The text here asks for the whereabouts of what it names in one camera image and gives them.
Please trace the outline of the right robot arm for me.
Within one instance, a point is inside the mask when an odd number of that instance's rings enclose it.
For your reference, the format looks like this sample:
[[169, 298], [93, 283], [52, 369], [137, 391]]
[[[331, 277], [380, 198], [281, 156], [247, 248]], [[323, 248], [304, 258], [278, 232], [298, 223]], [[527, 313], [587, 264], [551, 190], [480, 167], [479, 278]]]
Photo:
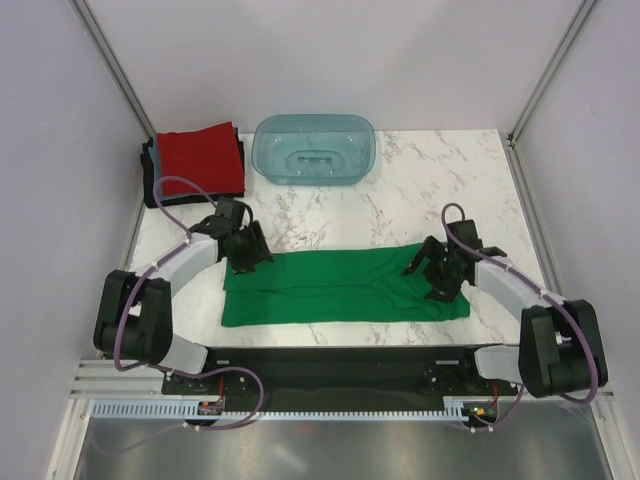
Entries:
[[536, 398], [560, 396], [590, 402], [609, 379], [597, 314], [586, 300], [549, 292], [516, 268], [496, 246], [486, 247], [472, 220], [444, 226], [441, 242], [425, 238], [404, 272], [420, 270], [431, 288], [428, 298], [450, 303], [469, 284], [490, 295], [520, 325], [514, 345], [475, 350], [458, 368], [467, 392], [483, 392], [494, 380], [519, 384]]

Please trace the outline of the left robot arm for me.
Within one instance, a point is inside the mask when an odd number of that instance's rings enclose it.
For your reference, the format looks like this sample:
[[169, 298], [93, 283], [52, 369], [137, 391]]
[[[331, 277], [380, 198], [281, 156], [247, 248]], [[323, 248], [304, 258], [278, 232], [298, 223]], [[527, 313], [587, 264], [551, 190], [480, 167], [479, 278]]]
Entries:
[[216, 388], [220, 374], [210, 349], [174, 332], [173, 297], [197, 275], [225, 259], [238, 274], [273, 260], [249, 205], [221, 197], [214, 213], [191, 227], [177, 224], [185, 238], [135, 271], [114, 270], [105, 279], [93, 342], [113, 357], [119, 372], [151, 367], [183, 377], [198, 393]]

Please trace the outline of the green t shirt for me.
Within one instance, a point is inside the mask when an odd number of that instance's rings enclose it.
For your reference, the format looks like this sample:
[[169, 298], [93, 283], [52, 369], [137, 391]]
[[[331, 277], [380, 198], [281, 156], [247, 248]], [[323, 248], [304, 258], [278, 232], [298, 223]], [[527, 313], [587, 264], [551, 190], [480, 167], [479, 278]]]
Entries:
[[451, 302], [430, 299], [424, 277], [403, 273], [419, 247], [277, 253], [250, 273], [228, 269], [221, 325], [439, 323], [469, 317], [463, 294]]

